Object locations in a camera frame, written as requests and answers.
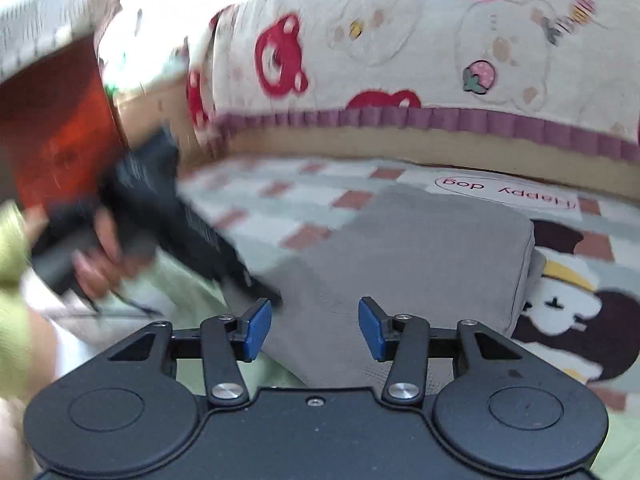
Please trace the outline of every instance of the cartoon dog print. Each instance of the cartoon dog print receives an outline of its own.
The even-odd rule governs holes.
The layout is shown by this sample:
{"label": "cartoon dog print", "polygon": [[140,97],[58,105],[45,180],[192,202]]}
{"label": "cartoon dog print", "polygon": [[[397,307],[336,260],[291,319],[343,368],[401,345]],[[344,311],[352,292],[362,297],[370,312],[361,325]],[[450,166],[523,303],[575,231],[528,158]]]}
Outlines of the cartoon dog print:
{"label": "cartoon dog print", "polygon": [[638,300],[600,289],[598,276],[572,254],[581,233],[551,221],[533,223],[546,266],[528,293],[513,338],[583,383],[619,377],[640,354]]}
{"label": "cartoon dog print", "polygon": [[289,93],[300,95],[309,86],[302,66],[299,33],[300,18],[295,13],[289,13],[258,37],[255,69],[260,86],[271,98],[283,98]]}
{"label": "cartoon dog print", "polygon": [[580,109],[578,124],[612,137],[638,142],[640,87],[631,80],[617,80],[594,88]]}
{"label": "cartoon dog print", "polygon": [[550,45],[540,19],[552,13],[541,0],[478,2],[456,35],[461,87],[490,104],[536,112],[546,101]]}
{"label": "cartoon dog print", "polygon": [[349,0],[329,18],[329,47],[366,66],[386,63],[402,50],[420,14],[420,0]]}

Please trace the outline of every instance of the green sleeve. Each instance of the green sleeve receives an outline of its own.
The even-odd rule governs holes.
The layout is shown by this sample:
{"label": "green sleeve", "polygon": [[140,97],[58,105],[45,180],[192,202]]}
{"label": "green sleeve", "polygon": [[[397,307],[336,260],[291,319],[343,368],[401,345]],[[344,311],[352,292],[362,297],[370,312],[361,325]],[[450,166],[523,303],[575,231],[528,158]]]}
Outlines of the green sleeve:
{"label": "green sleeve", "polygon": [[0,286],[17,285],[29,261],[24,219],[14,202],[0,206]]}
{"label": "green sleeve", "polygon": [[0,398],[21,397],[31,366],[29,314],[15,290],[0,290]]}
{"label": "green sleeve", "polygon": [[638,480],[640,416],[607,411],[609,433],[591,471],[603,480]]}

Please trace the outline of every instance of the white fabric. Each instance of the white fabric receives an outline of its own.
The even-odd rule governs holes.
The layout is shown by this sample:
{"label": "white fabric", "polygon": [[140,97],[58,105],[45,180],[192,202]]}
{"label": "white fabric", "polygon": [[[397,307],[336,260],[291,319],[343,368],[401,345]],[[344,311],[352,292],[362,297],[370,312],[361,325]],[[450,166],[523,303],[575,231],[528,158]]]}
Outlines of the white fabric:
{"label": "white fabric", "polygon": [[95,33],[97,43],[119,10],[119,0],[24,0],[0,7],[0,83],[75,38]]}
{"label": "white fabric", "polygon": [[[145,279],[147,276],[148,274],[142,274],[134,282],[124,283],[123,297],[156,309],[162,313],[163,319],[179,320],[175,303]],[[54,320],[64,331],[85,343],[92,355],[150,322],[148,317],[140,316],[137,310],[112,296],[97,302],[98,308],[106,316],[92,316],[93,311],[74,293],[68,292],[59,298],[33,269],[24,273],[20,291],[24,301],[33,310],[47,319]]]}
{"label": "white fabric", "polygon": [[95,357],[97,352],[57,323],[52,323],[52,325],[58,338],[56,378],[59,379]]}
{"label": "white fabric", "polygon": [[216,113],[345,109],[359,96],[356,107],[481,108],[638,142],[640,0],[593,0],[591,14],[576,2],[249,0],[218,23]]}

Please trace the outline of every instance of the bedsheet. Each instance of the bedsheet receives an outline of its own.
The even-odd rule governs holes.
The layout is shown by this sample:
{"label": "bedsheet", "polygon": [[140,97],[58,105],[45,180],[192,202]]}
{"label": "bedsheet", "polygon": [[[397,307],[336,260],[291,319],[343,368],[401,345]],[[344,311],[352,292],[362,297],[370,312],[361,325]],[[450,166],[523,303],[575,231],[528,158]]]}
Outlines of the bedsheet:
{"label": "bedsheet", "polygon": [[640,0],[248,0],[212,33],[212,70],[191,66],[203,139],[384,124],[640,160]]}
{"label": "bedsheet", "polygon": [[391,160],[232,158],[180,184],[256,273],[340,230],[394,183],[492,200],[531,218],[543,277],[513,339],[640,415],[640,208],[612,197],[501,174]]}

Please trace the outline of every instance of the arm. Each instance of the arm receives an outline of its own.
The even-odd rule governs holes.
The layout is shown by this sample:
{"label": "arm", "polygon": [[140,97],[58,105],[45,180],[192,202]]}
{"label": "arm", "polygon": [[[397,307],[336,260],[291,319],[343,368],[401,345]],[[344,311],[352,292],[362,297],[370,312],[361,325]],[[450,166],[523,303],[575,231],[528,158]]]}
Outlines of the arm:
{"label": "arm", "polygon": [[[0,214],[0,397],[31,399],[55,378],[58,338],[53,325],[28,307],[20,294],[19,279],[26,270],[30,247],[49,221],[42,208],[21,214],[10,203]],[[97,300],[134,277],[149,262],[120,257],[113,218],[98,212],[95,229],[103,250],[78,254],[76,273],[85,293]]]}

